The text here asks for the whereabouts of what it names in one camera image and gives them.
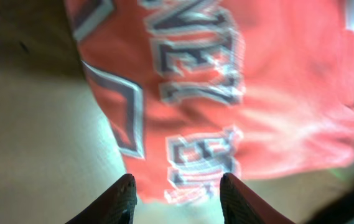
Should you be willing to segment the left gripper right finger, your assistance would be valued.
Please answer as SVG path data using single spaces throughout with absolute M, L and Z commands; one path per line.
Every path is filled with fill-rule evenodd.
M 294 224 L 232 173 L 220 181 L 224 224 Z

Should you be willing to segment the red t-shirt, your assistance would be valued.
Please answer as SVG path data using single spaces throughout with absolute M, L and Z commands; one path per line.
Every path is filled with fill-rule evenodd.
M 144 202 L 200 203 L 222 175 L 354 161 L 344 1 L 65 0 L 90 88 Z

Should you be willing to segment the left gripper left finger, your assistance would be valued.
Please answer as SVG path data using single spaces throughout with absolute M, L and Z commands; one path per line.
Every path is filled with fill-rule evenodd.
M 135 178 L 124 174 L 66 224 L 133 224 L 136 205 Z

